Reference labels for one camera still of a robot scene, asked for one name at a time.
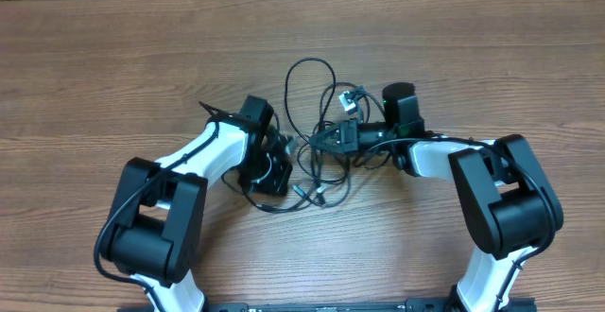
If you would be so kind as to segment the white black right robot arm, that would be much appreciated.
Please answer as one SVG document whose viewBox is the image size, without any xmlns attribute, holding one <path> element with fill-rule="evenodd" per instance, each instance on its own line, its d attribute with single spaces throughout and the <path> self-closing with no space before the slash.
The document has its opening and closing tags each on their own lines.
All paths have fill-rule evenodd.
<svg viewBox="0 0 605 312">
<path fill-rule="evenodd" d="M 563 212 L 527 140 L 519 134 L 481 141 L 429 131 L 408 82 L 388 85 L 382 97 L 383 121 L 341 121 L 315 132 L 310 145 L 362 163 L 386 152 L 410 176 L 454 183 L 475 248 L 449 296 L 425 300 L 426 310 L 535 310 L 532 300 L 512 302 L 510 289 L 525 262 L 552 244 Z"/>
</svg>

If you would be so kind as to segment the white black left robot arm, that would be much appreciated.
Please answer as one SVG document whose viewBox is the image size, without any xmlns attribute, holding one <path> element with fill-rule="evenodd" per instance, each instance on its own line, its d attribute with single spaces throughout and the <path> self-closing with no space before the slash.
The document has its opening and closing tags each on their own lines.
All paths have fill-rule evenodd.
<svg viewBox="0 0 605 312">
<path fill-rule="evenodd" d="M 204 131 L 182 149 L 155 161 L 129 160 L 122 170 L 94 262 L 114 263 L 116 282 L 141 287 L 148 311 L 203 311 L 204 294 L 191 267 L 199 245 L 207 190 L 230 170 L 244 194 L 283 197 L 292 172 L 291 138 L 273 108 L 248 96 L 238 113 L 214 107 Z"/>
</svg>

